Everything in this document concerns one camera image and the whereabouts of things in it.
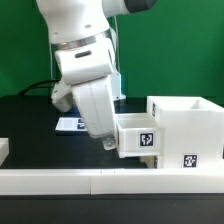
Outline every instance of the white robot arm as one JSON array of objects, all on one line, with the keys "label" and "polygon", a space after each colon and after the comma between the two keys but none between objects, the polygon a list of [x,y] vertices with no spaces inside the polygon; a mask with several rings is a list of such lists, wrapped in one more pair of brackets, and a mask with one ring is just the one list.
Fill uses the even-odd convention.
[{"label": "white robot arm", "polygon": [[107,17],[148,10],[156,0],[37,0],[51,44],[86,128],[93,138],[115,132],[110,75],[115,47]]}]

